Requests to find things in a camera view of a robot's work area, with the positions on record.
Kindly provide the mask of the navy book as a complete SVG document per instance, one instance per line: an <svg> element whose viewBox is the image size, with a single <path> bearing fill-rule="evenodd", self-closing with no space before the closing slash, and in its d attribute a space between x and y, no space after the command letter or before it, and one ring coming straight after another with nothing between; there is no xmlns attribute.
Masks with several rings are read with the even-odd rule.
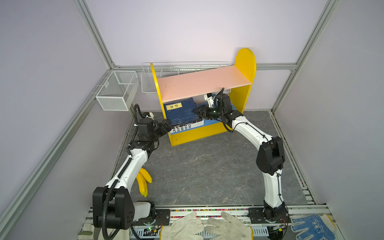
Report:
<svg viewBox="0 0 384 240"><path fill-rule="evenodd" d="M173 127L196 123L202 119L193 112L197 108L193 98L164 103L163 106L166 118L171 120Z"/></svg>

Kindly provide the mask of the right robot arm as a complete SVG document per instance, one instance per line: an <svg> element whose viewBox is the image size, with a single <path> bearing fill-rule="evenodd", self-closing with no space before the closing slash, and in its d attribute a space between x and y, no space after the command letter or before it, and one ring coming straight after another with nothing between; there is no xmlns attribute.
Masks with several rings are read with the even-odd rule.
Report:
<svg viewBox="0 0 384 240"><path fill-rule="evenodd" d="M241 112L233 109L229 95L219 92L204 95L207 104L193 110L205 120L221 122L228 132L238 132L250 141L258 151L256 164L263 173L265 183L262 217L275 222L288 215L282 196L282 170L286 161L283 140L272 137L252 124Z"/></svg>

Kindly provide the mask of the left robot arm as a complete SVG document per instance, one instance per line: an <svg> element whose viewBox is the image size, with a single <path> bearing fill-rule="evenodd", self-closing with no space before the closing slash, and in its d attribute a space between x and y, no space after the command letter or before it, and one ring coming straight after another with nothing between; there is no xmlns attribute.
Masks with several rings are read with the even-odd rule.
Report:
<svg viewBox="0 0 384 240"><path fill-rule="evenodd" d="M100 228L105 240L114 239L119 231L129 230L135 222L156 222L156 208L151 201L133 202L131 189L138 182L141 194L148 196L148 183L152 177L143 169L153 151L160 145L160 138L172 130L170 120L157 121L151 112L142 113L134 105L134 135L127 146L128 156L109 182L97 187L92 196L93 224Z"/></svg>

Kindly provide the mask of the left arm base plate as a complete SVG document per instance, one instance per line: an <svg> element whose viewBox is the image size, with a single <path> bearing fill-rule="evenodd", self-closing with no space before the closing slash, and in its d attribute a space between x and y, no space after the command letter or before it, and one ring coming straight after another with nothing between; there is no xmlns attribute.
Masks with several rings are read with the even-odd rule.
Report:
<svg viewBox="0 0 384 240"><path fill-rule="evenodd" d="M171 220L170 209L155 209L147 218L139 219L133 226L168 226Z"/></svg>

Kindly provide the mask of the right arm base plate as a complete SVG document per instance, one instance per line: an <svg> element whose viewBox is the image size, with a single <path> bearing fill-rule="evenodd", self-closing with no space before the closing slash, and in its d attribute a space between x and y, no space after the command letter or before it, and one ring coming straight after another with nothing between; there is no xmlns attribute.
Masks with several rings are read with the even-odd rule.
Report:
<svg viewBox="0 0 384 240"><path fill-rule="evenodd" d="M248 217L252 224L289 224L291 218L286 208L249 208Z"/></svg>

